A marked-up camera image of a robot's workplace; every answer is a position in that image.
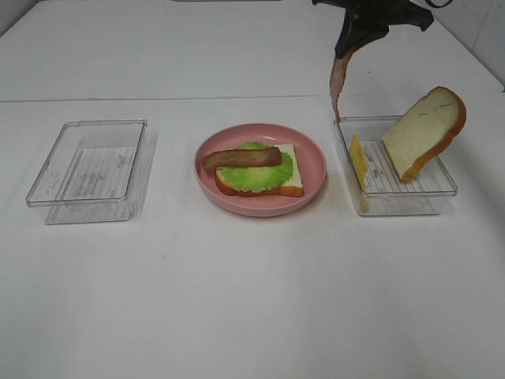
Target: toast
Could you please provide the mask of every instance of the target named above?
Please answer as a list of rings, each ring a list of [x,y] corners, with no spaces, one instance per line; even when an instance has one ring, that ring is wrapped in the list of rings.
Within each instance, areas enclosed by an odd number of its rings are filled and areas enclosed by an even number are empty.
[[[450,89],[436,87],[419,99],[382,138],[400,179],[412,182],[426,162],[451,144],[465,122],[465,104]]]
[[[293,160],[293,174],[281,185],[272,189],[265,189],[260,192],[253,191],[240,191],[231,188],[231,186],[226,182],[226,179],[220,174],[219,170],[215,172],[215,184],[218,189],[229,196],[243,196],[243,197],[255,197],[263,195],[281,195],[289,197],[301,197],[304,194],[303,182],[300,176],[300,170],[298,168],[298,161],[296,157],[296,152],[292,144],[275,144],[276,148],[279,148],[281,152],[285,152],[290,155]]]

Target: white tabletop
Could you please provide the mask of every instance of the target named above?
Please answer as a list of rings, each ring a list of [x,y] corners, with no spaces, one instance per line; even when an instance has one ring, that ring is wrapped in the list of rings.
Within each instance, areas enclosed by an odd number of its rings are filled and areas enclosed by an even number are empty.
[[[39,2],[0,39],[0,100],[325,96],[343,9],[310,0]],[[358,51],[347,95],[503,86],[440,23]]]
[[[414,100],[341,108],[399,114]],[[392,218],[354,211],[327,97],[0,104],[0,376],[502,377],[504,98],[464,100],[468,123],[442,156],[451,209]],[[158,135],[143,213],[43,225],[24,196],[62,124],[111,118]],[[253,219],[204,196],[193,154],[243,122],[320,145],[328,179],[313,202]]]

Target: yellow cheese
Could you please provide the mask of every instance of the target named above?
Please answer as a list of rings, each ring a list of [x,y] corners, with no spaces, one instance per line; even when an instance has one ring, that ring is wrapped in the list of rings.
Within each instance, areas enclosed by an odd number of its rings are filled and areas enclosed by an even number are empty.
[[[357,134],[354,135],[350,143],[349,154],[356,171],[357,180],[360,182],[361,189],[365,190],[365,175],[368,171],[368,164],[366,163],[365,152]]]

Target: bread crust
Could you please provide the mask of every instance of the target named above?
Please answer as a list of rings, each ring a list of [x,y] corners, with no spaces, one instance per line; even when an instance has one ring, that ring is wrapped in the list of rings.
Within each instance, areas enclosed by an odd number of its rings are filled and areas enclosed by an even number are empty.
[[[266,189],[265,191],[261,192],[237,191],[228,186],[225,182],[223,182],[219,177],[217,171],[214,177],[215,177],[215,184],[217,185],[218,189],[228,196],[256,197],[265,195],[280,195],[289,197],[301,197],[304,194],[303,187],[296,187],[296,186],[279,186],[272,189]]]
[[[426,99],[430,94],[438,89],[443,89],[446,91],[449,91],[452,96],[456,99],[456,103],[458,103],[458,117],[456,118],[456,122],[450,128],[446,134],[443,136],[443,138],[437,143],[435,146],[433,146],[431,149],[429,149],[425,154],[417,158],[412,167],[409,168],[403,176],[400,178],[403,182],[409,183],[412,182],[421,168],[432,158],[435,156],[438,156],[441,152],[443,152],[451,143],[452,140],[455,136],[457,136],[463,129],[463,126],[466,123],[466,107],[465,104],[462,102],[460,97],[456,95],[454,92],[452,92],[449,88],[438,86],[432,89],[427,95],[421,97],[412,107],[415,107],[417,103],[420,103],[422,100]]]

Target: pink plate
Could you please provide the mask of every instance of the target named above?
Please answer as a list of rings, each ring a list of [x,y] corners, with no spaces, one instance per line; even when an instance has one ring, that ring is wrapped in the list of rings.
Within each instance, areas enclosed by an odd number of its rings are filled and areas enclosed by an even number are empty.
[[[302,197],[266,195],[258,197],[228,196],[219,191],[213,174],[207,173],[200,161],[211,152],[236,148],[247,141],[265,144],[293,144],[305,194]],[[207,197],[228,211],[245,216],[272,217],[295,211],[309,203],[326,177],[326,161],[319,146],[295,129],[276,124],[243,124],[210,136],[196,151],[195,173]]]

